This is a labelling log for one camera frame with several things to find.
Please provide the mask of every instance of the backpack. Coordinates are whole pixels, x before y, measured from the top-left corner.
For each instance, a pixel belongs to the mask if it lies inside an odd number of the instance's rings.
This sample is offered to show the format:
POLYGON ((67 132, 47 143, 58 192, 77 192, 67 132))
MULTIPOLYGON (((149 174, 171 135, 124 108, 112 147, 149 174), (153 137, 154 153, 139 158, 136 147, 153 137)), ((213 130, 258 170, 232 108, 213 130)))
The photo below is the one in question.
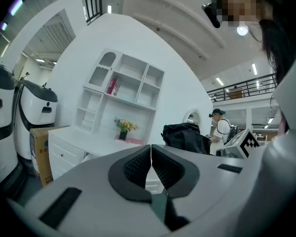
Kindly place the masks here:
POLYGON ((227 134, 228 134, 227 142, 224 143, 224 145, 226 145, 229 141, 231 141, 231 139, 232 139, 233 137, 236 136, 236 134, 239 133, 239 128, 238 128, 237 126, 234 126, 234 125, 230 124, 230 122, 229 122, 228 120, 224 119, 224 118, 223 118, 222 120, 227 121, 228 124, 229 124, 229 127, 230 127, 230 132, 227 133, 227 134))

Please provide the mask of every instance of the black hair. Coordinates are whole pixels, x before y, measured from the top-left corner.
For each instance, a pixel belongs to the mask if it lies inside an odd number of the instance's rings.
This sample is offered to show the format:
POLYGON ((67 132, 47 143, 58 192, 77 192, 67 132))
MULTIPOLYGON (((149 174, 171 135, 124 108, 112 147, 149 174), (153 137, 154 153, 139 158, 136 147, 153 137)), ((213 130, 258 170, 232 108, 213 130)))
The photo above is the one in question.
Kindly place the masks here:
POLYGON ((262 30, 262 49, 279 83, 296 59, 296 0, 257 0, 261 1, 273 9, 273 20, 262 19, 259 25, 262 30))

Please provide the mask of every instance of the white shirt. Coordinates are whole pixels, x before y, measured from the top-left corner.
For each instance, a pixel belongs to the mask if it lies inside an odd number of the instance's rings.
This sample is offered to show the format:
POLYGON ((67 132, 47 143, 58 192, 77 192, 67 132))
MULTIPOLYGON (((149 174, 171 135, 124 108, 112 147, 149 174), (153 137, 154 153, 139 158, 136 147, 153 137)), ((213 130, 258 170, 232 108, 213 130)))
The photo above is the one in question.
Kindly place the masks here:
POLYGON ((211 144, 211 151, 210 151, 211 155, 215 156, 216 151, 224 147, 224 144, 227 142, 229 133, 230 133, 230 126, 228 121, 219 120, 217 123, 217 127, 215 128, 215 131, 214 131, 214 136, 221 138, 221 140, 219 140, 219 142, 214 142, 211 144))

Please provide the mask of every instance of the person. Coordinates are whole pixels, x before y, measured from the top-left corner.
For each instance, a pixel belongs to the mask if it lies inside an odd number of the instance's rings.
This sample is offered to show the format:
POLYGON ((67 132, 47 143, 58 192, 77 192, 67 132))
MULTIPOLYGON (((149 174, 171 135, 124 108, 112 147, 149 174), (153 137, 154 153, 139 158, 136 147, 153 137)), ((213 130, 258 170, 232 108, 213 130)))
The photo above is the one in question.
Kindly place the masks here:
POLYGON ((259 94, 260 94, 261 92, 263 93, 263 90, 265 90, 265 92, 266 92, 266 87, 263 85, 263 83, 260 83, 259 94))
MULTIPOLYGON (((259 23, 262 50, 279 84, 296 59, 296 0, 212 0, 212 3, 224 21, 234 25, 259 23)), ((250 28, 249 32, 256 39, 250 28)), ((282 115, 279 134, 288 129, 282 115)))
POLYGON ((215 123, 217 123, 217 127, 214 130, 213 137, 211 140, 211 150, 210 154, 215 156, 216 150, 224 147, 224 144, 227 142, 228 135, 231 131, 230 123, 226 119, 223 118, 223 115, 226 112, 220 109, 214 109, 210 114, 210 117, 213 119, 215 123))

